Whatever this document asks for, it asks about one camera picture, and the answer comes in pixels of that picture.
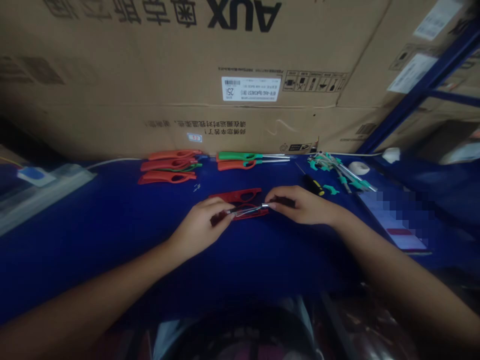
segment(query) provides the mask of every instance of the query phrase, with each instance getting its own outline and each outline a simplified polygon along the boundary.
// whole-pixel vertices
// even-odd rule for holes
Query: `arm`
[[[65,359],[87,350],[155,282],[213,244],[232,220],[220,198],[195,205],[169,240],[136,259],[66,291],[0,328],[2,356]]]
[[[300,224],[336,230],[374,287],[410,317],[455,343],[480,346],[480,318],[435,276],[365,225],[348,210],[299,186],[276,187],[276,197],[295,201],[270,207]]]

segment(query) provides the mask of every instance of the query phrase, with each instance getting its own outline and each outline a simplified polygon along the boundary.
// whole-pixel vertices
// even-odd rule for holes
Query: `white label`
[[[276,102],[281,82],[280,78],[222,76],[223,101]]]
[[[196,142],[196,143],[201,143],[202,142],[202,135],[197,135],[197,134],[191,134],[188,133],[186,134],[188,136],[188,140]]]
[[[438,0],[425,16],[413,35],[432,41],[462,8],[462,3],[455,0]]]
[[[416,54],[388,87],[388,91],[408,94],[437,62],[437,58]]]

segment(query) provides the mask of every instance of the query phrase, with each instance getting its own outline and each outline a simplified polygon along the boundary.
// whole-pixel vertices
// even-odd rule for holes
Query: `white tape roll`
[[[353,161],[350,163],[350,165],[348,165],[348,168],[350,169],[350,171],[352,173],[354,173],[355,175],[365,175],[366,173],[368,173],[370,171],[370,168],[365,165],[363,162],[360,162],[360,161]]]

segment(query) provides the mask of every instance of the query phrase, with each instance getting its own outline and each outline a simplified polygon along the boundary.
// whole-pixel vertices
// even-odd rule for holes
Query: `hand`
[[[190,259],[212,245],[229,226],[235,214],[229,214],[212,226],[210,219],[234,206],[219,197],[208,198],[191,208],[168,242],[180,255]]]
[[[276,202],[285,197],[295,201],[295,208]],[[348,215],[348,210],[325,200],[300,186],[274,187],[267,194],[265,202],[270,208],[299,224],[327,224],[334,226]]]

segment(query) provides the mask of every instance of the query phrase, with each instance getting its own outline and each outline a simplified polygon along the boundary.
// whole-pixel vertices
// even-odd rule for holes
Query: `blue metal shelf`
[[[436,90],[480,46],[480,16],[477,16],[431,69],[358,148],[357,154],[371,154],[428,97],[480,108],[480,99]]]

